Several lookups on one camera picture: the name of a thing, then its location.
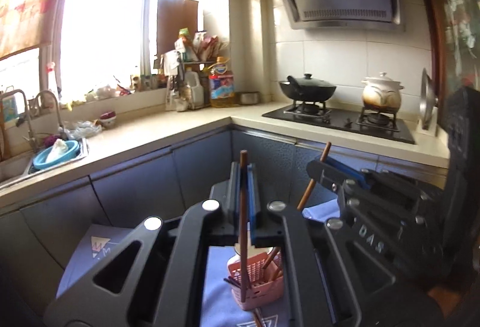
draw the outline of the lower cabinet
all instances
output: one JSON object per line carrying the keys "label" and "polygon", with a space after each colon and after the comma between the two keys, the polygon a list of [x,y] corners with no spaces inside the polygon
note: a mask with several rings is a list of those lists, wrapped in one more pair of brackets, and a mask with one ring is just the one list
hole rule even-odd
{"label": "lower cabinet", "polygon": [[259,181],[273,190],[272,200],[289,201],[295,139],[259,131],[232,131],[233,159],[248,150],[248,160],[255,163]]}
{"label": "lower cabinet", "polygon": [[0,217],[0,250],[2,276],[10,279],[36,314],[43,315],[55,298],[63,269],[40,244],[19,211]]}
{"label": "lower cabinet", "polygon": [[230,131],[187,141],[173,149],[173,159],[186,208],[206,200],[215,183],[230,178]]}
{"label": "lower cabinet", "polygon": [[[325,144],[323,143],[307,141],[299,141],[295,147],[295,161],[292,172],[292,186],[290,189],[290,203],[292,205],[298,205],[310,181],[310,177],[306,171],[308,162],[314,159],[320,159],[324,148]],[[329,157],[336,159],[355,170],[364,168],[374,170],[378,160],[378,155],[335,146],[330,148]],[[318,205],[335,199],[336,197],[337,195],[335,193],[317,184],[313,189],[306,206],[311,207],[313,205]]]}
{"label": "lower cabinet", "polygon": [[448,174],[448,169],[389,157],[380,157],[378,159],[376,171],[382,170],[393,171],[408,177],[416,178],[420,181],[431,183],[442,189],[445,187],[446,177]]}
{"label": "lower cabinet", "polygon": [[91,224],[110,224],[88,177],[49,190],[37,199],[38,203],[20,212],[40,243],[63,268]]}
{"label": "lower cabinet", "polygon": [[90,176],[111,224],[134,228],[149,216],[181,216],[180,193],[169,148],[154,151]]}

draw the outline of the wok handle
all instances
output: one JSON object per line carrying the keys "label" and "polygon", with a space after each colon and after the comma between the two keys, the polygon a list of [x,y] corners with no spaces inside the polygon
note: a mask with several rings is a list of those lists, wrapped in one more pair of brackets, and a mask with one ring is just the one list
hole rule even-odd
{"label": "wok handle", "polygon": [[300,86],[300,84],[298,83],[298,81],[292,77],[292,76],[288,76],[287,78],[287,81],[290,82],[290,84],[294,87],[294,89],[299,93],[299,94],[302,94],[302,87]]}

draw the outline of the kitchen sink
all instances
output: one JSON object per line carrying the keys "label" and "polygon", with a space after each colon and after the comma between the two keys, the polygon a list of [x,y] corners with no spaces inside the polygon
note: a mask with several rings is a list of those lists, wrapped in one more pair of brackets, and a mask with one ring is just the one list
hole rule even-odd
{"label": "kitchen sink", "polygon": [[16,185],[21,181],[33,178],[36,175],[44,174],[53,169],[58,169],[59,167],[65,166],[68,163],[85,158],[88,155],[87,140],[84,138],[78,142],[80,143],[80,151],[75,158],[69,159],[44,170],[37,170],[35,167],[33,167],[33,158],[36,156],[36,154],[34,154],[32,151],[25,152],[4,162],[0,162],[0,191]]}

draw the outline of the black wok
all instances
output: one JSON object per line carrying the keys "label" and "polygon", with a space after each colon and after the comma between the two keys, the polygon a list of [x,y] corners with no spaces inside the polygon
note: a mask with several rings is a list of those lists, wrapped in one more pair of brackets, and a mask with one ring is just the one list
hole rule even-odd
{"label": "black wok", "polygon": [[337,89],[327,81],[313,79],[311,74],[305,74],[303,78],[288,76],[287,80],[279,82],[283,94],[292,100],[306,103],[324,103]]}

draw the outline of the plastic bag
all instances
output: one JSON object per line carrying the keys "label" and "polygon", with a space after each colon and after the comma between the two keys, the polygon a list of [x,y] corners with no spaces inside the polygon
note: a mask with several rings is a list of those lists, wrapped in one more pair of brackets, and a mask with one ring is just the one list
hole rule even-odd
{"label": "plastic bag", "polygon": [[47,155],[45,162],[52,162],[60,158],[63,154],[68,151],[67,144],[62,139],[55,140],[55,143],[52,146],[52,150]]}
{"label": "plastic bag", "polygon": [[78,121],[71,123],[65,128],[65,133],[70,140],[80,140],[82,138],[91,138],[102,132],[102,126],[96,126],[91,121]]}

